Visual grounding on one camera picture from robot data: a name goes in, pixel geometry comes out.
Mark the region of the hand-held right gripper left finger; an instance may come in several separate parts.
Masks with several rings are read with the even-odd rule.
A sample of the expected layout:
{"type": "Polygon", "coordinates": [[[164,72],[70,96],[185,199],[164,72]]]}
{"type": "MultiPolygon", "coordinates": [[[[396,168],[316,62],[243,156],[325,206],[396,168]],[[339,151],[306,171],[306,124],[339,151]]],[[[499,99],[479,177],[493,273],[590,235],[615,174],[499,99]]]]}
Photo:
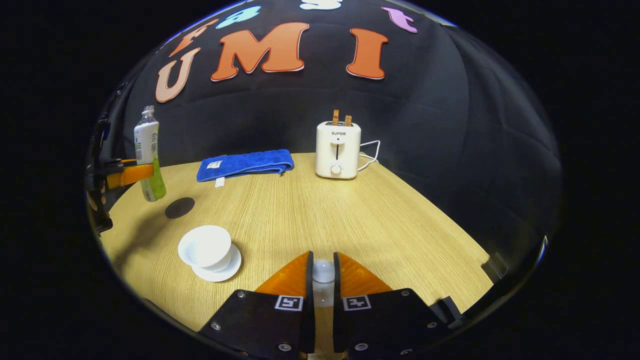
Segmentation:
{"type": "Polygon", "coordinates": [[[306,251],[256,290],[235,290],[199,335],[252,360],[306,360],[316,350],[313,265],[306,251]]]}

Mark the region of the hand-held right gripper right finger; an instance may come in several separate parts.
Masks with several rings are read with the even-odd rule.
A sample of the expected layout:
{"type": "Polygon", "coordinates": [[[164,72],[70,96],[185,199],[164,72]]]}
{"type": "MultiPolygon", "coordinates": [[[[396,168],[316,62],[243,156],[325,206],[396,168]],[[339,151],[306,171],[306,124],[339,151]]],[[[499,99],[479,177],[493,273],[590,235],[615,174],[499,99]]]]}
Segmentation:
{"type": "Polygon", "coordinates": [[[449,296],[429,305],[411,288],[392,289],[340,251],[333,263],[333,350],[343,360],[414,360],[461,319],[449,296]]]}

